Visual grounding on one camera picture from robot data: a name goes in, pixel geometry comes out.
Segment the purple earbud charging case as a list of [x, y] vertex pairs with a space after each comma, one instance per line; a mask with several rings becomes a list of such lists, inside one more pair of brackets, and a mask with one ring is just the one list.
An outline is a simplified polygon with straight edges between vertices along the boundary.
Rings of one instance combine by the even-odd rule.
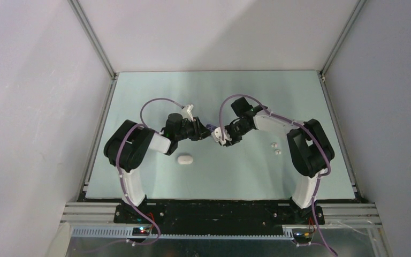
[[217, 128], [216, 126], [212, 125], [212, 124], [207, 124], [206, 128], [213, 133], [215, 131], [215, 129]]

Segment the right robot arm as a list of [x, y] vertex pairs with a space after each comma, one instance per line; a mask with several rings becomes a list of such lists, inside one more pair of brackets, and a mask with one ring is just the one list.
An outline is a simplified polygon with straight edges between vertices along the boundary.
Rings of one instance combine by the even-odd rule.
[[283, 117], [271, 111], [260, 101], [256, 106], [248, 103], [249, 95], [236, 94], [226, 98], [235, 99], [231, 104], [237, 118], [228, 125], [223, 123], [224, 105], [220, 106], [219, 126], [213, 131], [214, 140], [221, 146], [233, 146], [252, 130], [270, 132], [285, 137], [291, 160], [296, 171], [301, 175], [290, 208], [293, 222], [303, 224], [311, 217], [311, 210], [322, 177], [331, 173], [330, 162], [335, 153], [321, 124], [315, 119], [307, 122]]

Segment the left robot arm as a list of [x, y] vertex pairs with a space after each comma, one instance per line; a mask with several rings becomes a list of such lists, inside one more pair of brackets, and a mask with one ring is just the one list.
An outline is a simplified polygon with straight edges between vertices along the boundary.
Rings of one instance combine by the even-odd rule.
[[142, 189], [138, 167], [148, 150], [170, 156], [182, 140], [200, 141], [211, 136], [211, 131], [198, 117], [192, 120], [179, 113], [168, 115], [161, 133], [137, 124], [124, 121], [104, 147], [104, 156], [118, 169], [123, 190], [122, 200], [129, 204], [127, 216], [135, 223], [141, 223], [148, 216], [148, 209], [141, 203], [146, 198]]

